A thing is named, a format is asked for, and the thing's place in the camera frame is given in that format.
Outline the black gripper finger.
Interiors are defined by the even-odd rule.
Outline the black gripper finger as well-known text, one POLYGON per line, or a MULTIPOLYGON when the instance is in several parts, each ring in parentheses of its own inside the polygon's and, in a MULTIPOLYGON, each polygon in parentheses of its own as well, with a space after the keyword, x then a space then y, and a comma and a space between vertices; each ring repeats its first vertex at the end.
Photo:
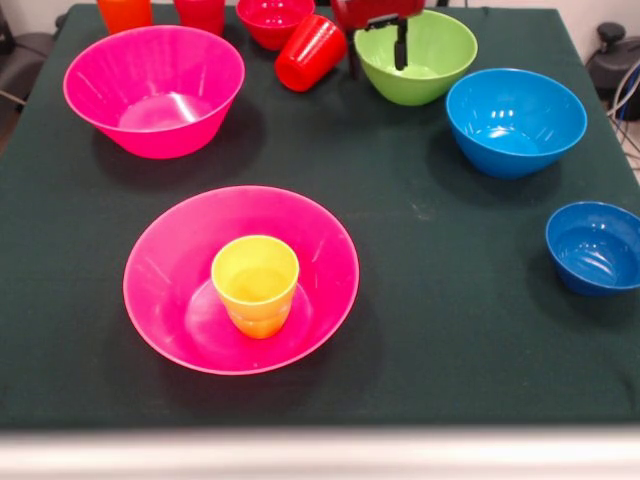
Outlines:
POLYGON ((408 65, 407 33, 408 20, 406 18, 400 18, 397 21, 397 37, 394 43, 394 64, 396 70, 404 70, 408 65))
POLYGON ((348 47, 348 66, 349 74, 352 79, 358 79, 360 73, 360 62, 355 48, 355 31, 347 31, 347 47, 348 47))

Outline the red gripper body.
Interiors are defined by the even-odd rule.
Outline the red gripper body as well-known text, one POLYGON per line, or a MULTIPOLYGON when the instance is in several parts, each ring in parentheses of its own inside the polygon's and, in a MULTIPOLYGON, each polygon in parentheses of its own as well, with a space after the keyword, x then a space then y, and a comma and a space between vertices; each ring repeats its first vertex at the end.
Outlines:
POLYGON ((421 13, 424 0, 331 0, 336 21, 346 31, 367 29, 380 22, 397 22, 421 13))

